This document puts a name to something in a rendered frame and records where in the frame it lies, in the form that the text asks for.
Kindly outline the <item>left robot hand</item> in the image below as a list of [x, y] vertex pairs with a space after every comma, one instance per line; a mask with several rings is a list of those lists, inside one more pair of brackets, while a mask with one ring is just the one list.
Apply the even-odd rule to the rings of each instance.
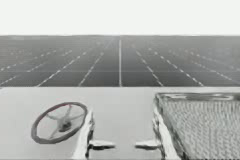
[[105, 140], [92, 140], [90, 142], [90, 145], [94, 150], [103, 150], [103, 149], [110, 149], [115, 147], [115, 144], [113, 142], [105, 141]]

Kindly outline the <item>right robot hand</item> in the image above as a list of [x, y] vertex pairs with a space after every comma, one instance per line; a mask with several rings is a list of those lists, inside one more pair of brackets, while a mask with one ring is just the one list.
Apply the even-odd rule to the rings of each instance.
[[151, 139], [146, 141], [140, 141], [135, 143], [136, 148], [142, 148], [145, 150], [155, 150], [160, 146], [157, 140]]

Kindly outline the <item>dark steering wheel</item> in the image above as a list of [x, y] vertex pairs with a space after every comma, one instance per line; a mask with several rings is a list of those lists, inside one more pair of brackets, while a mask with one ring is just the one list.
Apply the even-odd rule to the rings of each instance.
[[[63, 117], [54, 117], [50, 115], [50, 112], [57, 110], [59, 108], [62, 108], [64, 106], [68, 106], [69, 109]], [[63, 103], [54, 105], [53, 107], [50, 107], [49, 109], [47, 109], [45, 112], [41, 113], [36, 118], [36, 120], [34, 121], [31, 127], [31, 133], [30, 133], [31, 138], [38, 144], [57, 144], [62, 141], [66, 141], [70, 137], [74, 136], [84, 126], [84, 123], [85, 123], [85, 120], [82, 120], [82, 123], [80, 126], [72, 128], [72, 121], [75, 119], [78, 119], [78, 116], [73, 116], [73, 117], [70, 116], [71, 110], [74, 106], [80, 107], [84, 111], [82, 116], [84, 118], [87, 117], [88, 108], [80, 102], [63, 102]], [[48, 117], [52, 120], [57, 121], [57, 128], [53, 131], [53, 133], [50, 135], [48, 139], [40, 138], [38, 136], [39, 122], [45, 117]]]

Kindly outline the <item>grey table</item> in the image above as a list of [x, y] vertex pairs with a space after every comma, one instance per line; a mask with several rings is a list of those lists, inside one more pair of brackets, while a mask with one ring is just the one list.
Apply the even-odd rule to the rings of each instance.
[[[0, 160], [74, 160], [80, 130], [66, 141], [57, 144], [38, 144], [31, 138], [36, 118], [50, 107], [63, 102], [80, 102], [93, 112], [94, 130], [91, 133], [87, 160], [162, 160], [159, 147], [155, 150], [136, 148], [135, 143], [154, 139], [153, 98], [158, 93], [240, 93], [240, 87], [124, 87], [80, 88], [37, 87], [0, 89]], [[50, 112], [63, 117], [69, 107]], [[70, 116], [72, 128], [80, 126], [84, 111], [77, 106]], [[38, 136], [48, 139], [57, 128], [57, 121], [43, 118]], [[94, 150], [92, 140], [105, 140], [114, 148]]]

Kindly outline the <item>grey mesh tray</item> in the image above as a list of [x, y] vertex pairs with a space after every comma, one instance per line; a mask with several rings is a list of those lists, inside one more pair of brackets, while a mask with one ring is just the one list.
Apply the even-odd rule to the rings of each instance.
[[240, 160], [240, 93], [158, 93], [182, 160]]

